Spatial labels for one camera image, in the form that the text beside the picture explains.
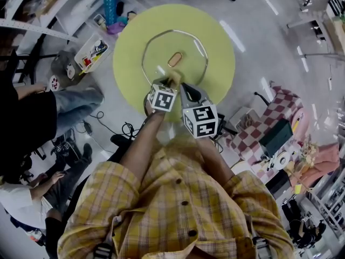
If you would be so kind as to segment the clear plastic container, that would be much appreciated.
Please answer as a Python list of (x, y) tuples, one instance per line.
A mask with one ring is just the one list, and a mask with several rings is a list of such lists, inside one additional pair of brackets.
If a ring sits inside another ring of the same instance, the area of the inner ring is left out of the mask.
[(60, 82), (60, 89), (77, 85), (82, 76), (79, 75), (81, 68), (74, 60), (75, 51), (61, 50), (51, 63), (52, 75), (55, 75)]

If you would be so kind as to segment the white round stool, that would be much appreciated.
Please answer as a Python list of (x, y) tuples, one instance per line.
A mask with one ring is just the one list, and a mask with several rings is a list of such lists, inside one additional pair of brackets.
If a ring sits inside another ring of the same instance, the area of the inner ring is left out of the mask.
[(244, 171), (249, 171), (249, 172), (253, 172), (251, 166), (248, 164), (247, 161), (243, 161), (243, 160), (239, 160), (238, 162), (236, 162), (232, 167), (231, 167), (232, 172), (237, 175), (241, 172)]

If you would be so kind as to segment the person's right forearm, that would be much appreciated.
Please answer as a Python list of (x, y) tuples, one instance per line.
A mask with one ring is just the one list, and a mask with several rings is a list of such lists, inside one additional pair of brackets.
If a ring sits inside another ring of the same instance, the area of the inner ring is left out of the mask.
[(224, 186), (234, 176), (233, 171), (210, 138), (198, 138), (196, 145), (204, 161), (204, 170), (221, 186)]

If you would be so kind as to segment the small clear plastic box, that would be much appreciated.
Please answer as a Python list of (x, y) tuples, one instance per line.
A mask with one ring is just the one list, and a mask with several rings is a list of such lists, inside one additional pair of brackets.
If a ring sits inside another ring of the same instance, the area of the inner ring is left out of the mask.
[(103, 28), (104, 30), (107, 29), (106, 27), (106, 20), (101, 14), (97, 14), (93, 17), (94, 23), (98, 26)]

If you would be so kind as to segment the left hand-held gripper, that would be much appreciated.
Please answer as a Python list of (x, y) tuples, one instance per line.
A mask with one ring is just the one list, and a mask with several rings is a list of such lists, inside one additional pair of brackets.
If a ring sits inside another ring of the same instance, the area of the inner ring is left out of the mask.
[(156, 79), (157, 84), (152, 84), (148, 101), (152, 109), (164, 112), (171, 112), (177, 97), (178, 83), (171, 81), (169, 87), (158, 85), (168, 84), (170, 78), (162, 77)]

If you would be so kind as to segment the white tape roll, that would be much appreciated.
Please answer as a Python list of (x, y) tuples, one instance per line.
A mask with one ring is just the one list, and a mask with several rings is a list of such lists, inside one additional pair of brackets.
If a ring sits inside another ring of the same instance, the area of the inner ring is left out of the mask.
[(275, 163), (276, 169), (277, 170), (284, 169), (288, 165), (290, 158), (291, 158), (291, 155), (288, 152), (284, 151), (280, 153)]

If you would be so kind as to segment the black equipment bundle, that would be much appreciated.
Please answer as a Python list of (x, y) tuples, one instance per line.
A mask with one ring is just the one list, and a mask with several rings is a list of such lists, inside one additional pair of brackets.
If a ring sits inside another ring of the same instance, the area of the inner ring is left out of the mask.
[(62, 158), (67, 165), (72, 167), (81, 157), (81, 153), (71, 138), (57, 138), (53, 143), (51, 154), (55, 154), (57, 158)]

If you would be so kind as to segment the pink white checkered cloth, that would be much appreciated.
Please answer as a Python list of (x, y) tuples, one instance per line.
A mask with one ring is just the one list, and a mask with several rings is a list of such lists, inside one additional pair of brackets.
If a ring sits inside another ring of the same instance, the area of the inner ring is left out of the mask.
[(289, 162), (295, 162), (299, 157), (300, 145), (292, 136), (271, 158), (264, 154), (259, 140), (282, 118), (291, 125), (295, 112), (302, 108), (301, 99), (289, 90), (275, 86), (276, 95), (270, 102), (259, 121), (252, 126), (238, 132), (236, 135), (225, 133), (222, 139), (230, 150), (238, 154), (241, 160), (247, 161), (253, 173), (263, 182), (267, 183), (280, 170), (275, 163), (280, 153), (286, 151), (291, 155)]

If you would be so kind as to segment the white round spool red print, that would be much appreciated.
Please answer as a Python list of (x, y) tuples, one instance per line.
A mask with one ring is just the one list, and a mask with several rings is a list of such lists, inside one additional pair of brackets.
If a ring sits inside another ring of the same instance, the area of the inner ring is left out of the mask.
[(52, 75), (49, 79), (49, 87), (50, 90), (55, 92), (55, 91), (59, 91), (60, 89), (60, 82), (58, 80), (58, 78), (55, 75)]

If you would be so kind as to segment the cardboard box with plastic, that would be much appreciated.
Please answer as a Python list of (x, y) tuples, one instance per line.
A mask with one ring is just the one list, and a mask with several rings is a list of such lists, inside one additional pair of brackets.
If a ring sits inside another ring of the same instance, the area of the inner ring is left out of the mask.
[(36, 17), (39, 18), (41, 15), (47, 14), (56, 2), (57, 0), (41, 0), (35, 11)]

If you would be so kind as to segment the white desk wooden top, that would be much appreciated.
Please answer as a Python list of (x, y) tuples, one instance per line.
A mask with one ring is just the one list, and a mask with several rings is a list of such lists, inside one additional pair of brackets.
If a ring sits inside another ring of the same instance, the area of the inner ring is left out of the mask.
[(327, 53), (305, 53), (302, 58), (312, 56), (323, 56), (345, 62), (345, 24), (340, 17), (332, 16), (329, 2), (331, 0), (310, 0), (310, 3), (301, 7), (298, 15), (287, 27), (293, 28), (299, 25), (316, 22), (326, 41), (329, 52)]

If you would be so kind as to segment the black desk frame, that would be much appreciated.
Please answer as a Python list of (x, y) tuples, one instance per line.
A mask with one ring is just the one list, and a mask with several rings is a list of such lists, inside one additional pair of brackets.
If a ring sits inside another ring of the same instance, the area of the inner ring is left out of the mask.
[(37, 63), (41, 59), (54, 58), (57, 54), (40, 55), (39, 52), (31, 52), (28, 55), (18, 55), (13, 50), (10, 55), (0, 56), (0, 63), (6, 62), (4, 70), (0, 71), (11, 79), (14, 78), (15, 74), (20, 74), (18, 83), (23, 83), (26, 78), (32, 84), (35, 83), (36, 75), (35, 69)]

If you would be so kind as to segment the round table green tablecloth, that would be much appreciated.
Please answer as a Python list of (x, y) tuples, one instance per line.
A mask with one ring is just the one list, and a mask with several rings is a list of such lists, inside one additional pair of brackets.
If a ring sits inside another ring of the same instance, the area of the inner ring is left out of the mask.
[(188, 32), (201, 41), (209, 58), (201, 88), (206, 90), (214, 104), (221, 102), (231, 88), (235, 71), (229, 36), (219, 21), (198, 8), (164, 4), (139, 13), (116, 41), (113, 72), (128, 104), (144, 114), (143, 100), (150, 90), (150, 83), (142, 72), (142, 54), (151, 38), (169, 29)]

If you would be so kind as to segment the white storage bin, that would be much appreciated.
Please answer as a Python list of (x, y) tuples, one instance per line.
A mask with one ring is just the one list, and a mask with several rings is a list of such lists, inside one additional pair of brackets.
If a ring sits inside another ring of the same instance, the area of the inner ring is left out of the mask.
[(93, 72), (109, 55), (108, 43), (99, 34), (94, 33), (74, 56), (75, 62), (81, 68), (79, 75)]

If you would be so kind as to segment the glass lid with wooden handle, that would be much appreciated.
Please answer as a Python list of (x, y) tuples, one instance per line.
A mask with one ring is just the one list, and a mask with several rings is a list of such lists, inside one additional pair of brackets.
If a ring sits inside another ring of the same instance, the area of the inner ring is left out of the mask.
[(148, 40), (141, 58), (141, 69), (150, 84), (156, 79), (177, 73), (183, 82), (199, 85), (208, 63), (208, 53), (199, 38), (173, 29)]

